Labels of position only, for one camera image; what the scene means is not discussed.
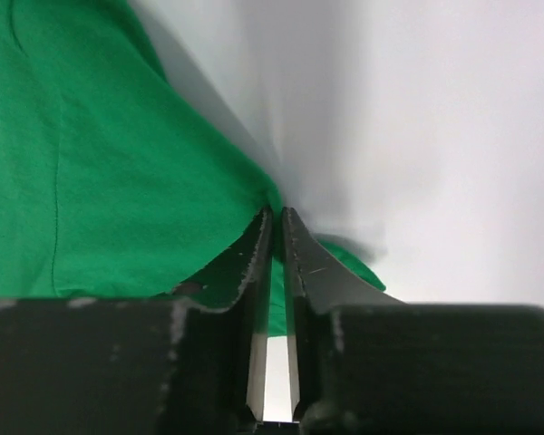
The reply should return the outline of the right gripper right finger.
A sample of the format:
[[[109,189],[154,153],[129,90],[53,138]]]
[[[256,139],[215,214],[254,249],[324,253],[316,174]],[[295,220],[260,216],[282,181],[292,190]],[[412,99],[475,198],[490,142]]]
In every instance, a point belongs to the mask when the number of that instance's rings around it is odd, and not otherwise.
[[[544,434],[544,308],[408,304],[282,213],[291,405],[304,434]]]

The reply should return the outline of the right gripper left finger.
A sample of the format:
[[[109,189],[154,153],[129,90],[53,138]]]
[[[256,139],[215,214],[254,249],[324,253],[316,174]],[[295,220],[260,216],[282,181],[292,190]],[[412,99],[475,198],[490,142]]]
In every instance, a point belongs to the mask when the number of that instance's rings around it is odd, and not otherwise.
[[[168,295],[0,299],[0,434],[237,434],[263,418],[272,213]]]

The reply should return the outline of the green t-shirt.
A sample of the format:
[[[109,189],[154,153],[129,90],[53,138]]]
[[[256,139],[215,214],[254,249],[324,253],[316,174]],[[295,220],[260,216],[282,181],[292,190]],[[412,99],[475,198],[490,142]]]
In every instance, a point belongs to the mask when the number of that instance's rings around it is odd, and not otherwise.
[[[0,297],[169,291],[264,206],[127,2],[0,1]]]

